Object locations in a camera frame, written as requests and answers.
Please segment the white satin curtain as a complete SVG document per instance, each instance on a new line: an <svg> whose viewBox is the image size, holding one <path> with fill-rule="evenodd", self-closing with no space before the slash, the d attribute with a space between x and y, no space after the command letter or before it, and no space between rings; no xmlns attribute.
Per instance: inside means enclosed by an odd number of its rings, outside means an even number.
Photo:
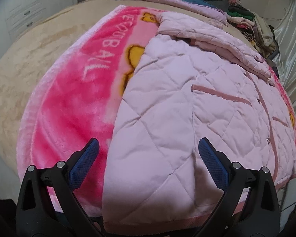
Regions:
<svg viewBox="0 0 296 237"><path fill-rule="evenodd" d="M296 110L296 0L291 0L281 22L275 28L279 55L275 63L280 81Z"/></svg>

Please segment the pink quilted jacket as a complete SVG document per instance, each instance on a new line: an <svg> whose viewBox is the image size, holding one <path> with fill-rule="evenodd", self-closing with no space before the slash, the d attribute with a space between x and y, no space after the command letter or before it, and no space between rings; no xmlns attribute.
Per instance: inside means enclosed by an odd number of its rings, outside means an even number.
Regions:
<svg viewBox="0 0 296 237"><path fill-rule="evenodd" d="M203 225L222 196L198 152L207 138L275 187L296 175L296 125L260 54L224 30L176 12L127 84L107 156L108 233L147 235Z"/></svg>

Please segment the pile of folded clothes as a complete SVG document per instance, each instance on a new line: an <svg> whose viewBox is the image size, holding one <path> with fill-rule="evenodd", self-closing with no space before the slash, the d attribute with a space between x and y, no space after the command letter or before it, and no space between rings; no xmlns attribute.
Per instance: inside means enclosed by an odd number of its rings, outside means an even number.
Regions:
<svg viewBox="0 0 296 237"><path fill-rule="evenodd" d="M227 21L238 29L265 59L273 60L279 53L274 27L255 12L243 7L239 0L229 0Z"/></svg>

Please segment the pink bear fleece blanket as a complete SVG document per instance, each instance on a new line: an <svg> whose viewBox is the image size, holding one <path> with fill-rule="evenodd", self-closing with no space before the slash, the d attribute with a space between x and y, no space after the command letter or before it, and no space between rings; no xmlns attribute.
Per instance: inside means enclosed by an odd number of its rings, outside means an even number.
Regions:
<svg viewBox="0 0 296 237"><path fill-rule="evenodd" d="M160 26L161 10L119 5L84 33L45 73L34 91L21 120L17 140L17 170L20 177L29 165L51 166L67 159L75 149L95 137L99 158L77 191L89 216L102 214L102 195L107 154L117 111L141 57ZM234 67L214 60L213 72L204 72L204 87L215 97L245 99L252 106L257 95L246 83L251 73L270 107L270 120L261 111L242 115L251 124L254 147L244 154L250 165L266 162L275 176L275 186L284 185L296 174L295 113L286 91L260 54L225 32L221 22L202 21L186 14L181 33L196 30L193 41L209 38L221 48L236 51Z"/></svg>

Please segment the beige bed cover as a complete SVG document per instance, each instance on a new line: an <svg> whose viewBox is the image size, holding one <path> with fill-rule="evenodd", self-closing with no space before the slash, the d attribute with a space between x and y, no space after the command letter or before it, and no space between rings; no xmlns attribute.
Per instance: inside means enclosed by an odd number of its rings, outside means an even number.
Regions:
<svg viewBox="0 0 296 237"><path fill-rule="evenodd" d="M54 62L101 18L119 5L147 7L208 18L170 5L140 0L87 0L36 24L0 59L0 156L17 174L16 144L31 93Z"/></svg>

